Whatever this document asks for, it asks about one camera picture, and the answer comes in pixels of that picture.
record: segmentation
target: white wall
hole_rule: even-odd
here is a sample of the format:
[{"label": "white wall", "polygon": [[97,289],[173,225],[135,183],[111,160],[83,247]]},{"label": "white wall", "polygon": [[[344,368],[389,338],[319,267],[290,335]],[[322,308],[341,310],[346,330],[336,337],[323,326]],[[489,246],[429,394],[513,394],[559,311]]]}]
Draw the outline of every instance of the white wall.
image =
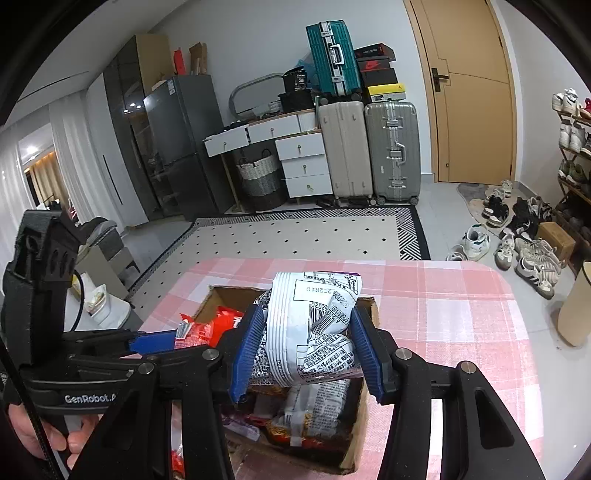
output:
[{"label": "white wall", "polygon": [[431,172],[427,97],[420,59],[402,0],[190,0],[158,24],[189,65],[189,47],[207,43],[207,69],[225,123],[228,97],[241,83],[285,72],[310,53],[306,26],[344,20],[355,48],[383,42],[396,53],[396,74],[417,108],[421,171]]},{"label": "white wall", "polygon": [[[555,205],[562,198],[556,181],[562,155],[558,148],[560,120],[551,108],[552,94],[572,87],[582,104],[591,95],[569,61],[528,18],[505,0],[496,0],[496,7],[519,65],[517,75],[515,68],[513,72],[515,81],[521,84],[522,109],[522,160],[516,179]],[[588,173],[591,163],[578,161]]]}]

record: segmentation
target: wooden door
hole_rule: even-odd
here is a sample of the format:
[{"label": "wooden door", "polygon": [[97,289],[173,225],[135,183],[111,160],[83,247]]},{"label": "wooden door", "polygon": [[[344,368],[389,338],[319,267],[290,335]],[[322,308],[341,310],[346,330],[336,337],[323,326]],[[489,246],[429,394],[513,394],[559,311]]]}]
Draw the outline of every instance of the wooden door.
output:
[{"label": "wooden door", "polygon": [[[500,184],[512,176],[515,117],[512,80],[493,13],[486,0],[410,3],[433,89],[439,181]],[[436,74],[449,78],[437,86]]]}]

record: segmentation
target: door handle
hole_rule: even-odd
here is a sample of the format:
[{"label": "door handle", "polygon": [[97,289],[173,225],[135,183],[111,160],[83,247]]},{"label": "door handle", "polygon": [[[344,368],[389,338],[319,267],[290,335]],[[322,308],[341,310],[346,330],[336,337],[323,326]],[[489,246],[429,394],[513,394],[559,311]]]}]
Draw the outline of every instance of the door handle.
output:
[{"label": "door handle", "polygon": [[435,86],[436,92],[441,92],[441,84],[439,80],[449,80],[448,75],[439,75],[437,69],[431,69],[431,73],[433,74],[433,85]]}]

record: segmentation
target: black box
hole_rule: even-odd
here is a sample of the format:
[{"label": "black box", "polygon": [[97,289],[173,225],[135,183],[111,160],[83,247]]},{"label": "black box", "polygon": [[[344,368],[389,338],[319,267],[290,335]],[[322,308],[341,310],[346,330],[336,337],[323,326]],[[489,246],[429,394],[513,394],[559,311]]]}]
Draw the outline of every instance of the black box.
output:
[{"label": "black box", "polygon": [[370,70],[388,70],[390,68],[390,60],[386,55],[357,59],[357,67],[359,68],[360,72],[368,72]]},{"label": "black box", "polygon": [[369,70],[368,72],[361,72],[361,80],[364,87],[398,83],[394,69]]},{"label": "black box", "polygon": [[375,45],[370,45],[368,47],[361,47],[355,50],[355,57],[361,59],[363,57],[377,57],[377,56],[386,56],[390,60],[396,60],[396,55],[394,55],[394,50],[383,43],[376,43]]}]

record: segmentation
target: cable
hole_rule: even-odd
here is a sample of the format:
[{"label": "cable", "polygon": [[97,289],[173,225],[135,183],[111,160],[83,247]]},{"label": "cable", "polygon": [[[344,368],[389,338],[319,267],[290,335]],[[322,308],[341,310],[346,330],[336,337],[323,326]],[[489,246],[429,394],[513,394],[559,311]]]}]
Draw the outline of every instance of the cable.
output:
[{"label": "cable", "polygon": [[33,400],[29,396],[27,388],[22,381],[22,378],[15,367],[14,363],[12,363],[12,358],[10,357],[6,345],[4,345],[4,341],[0,337],[0,362],[4,365],[6,369],[6,373],[8,374],[8,378],[12,381],[15,390],[17,391],[19,397],[21,397],[22,404],[25,407],[25,411],[27,415],[29,415],[29,419],[33,424],[33,429],[35,430],[35,435],[37,440],[39,441],[39,445],[41,446],[41,450],[43,450],[43,455],[49,464],[49,470],[55,480],[64,480],[64,476],[61,474],[60,465],[57,463],[56,457],[53,455],[53,450],[51,449],[51,445],[49,444],[49,440],[47,439],[47,435],[45,433],[45,429],[43,428],[43,424],[41,423],[41,419],[39,418],[39,414],[37,413],[37,409],[35,408],[35,404]]},{"label": "cable", "polygon": [[76,315],[76,320],[74,321],[74,325],[70,329],[71,332],[78,328],[78,324],[80,323],[80,318],[82,317],[82,309],[84,308],[84,283],[82,282],[82,277],[78,273],[78,270],[74,270],[74,275],[78,279],[78,283],[80,284],[80,307],[78,308],[78,315]]}]

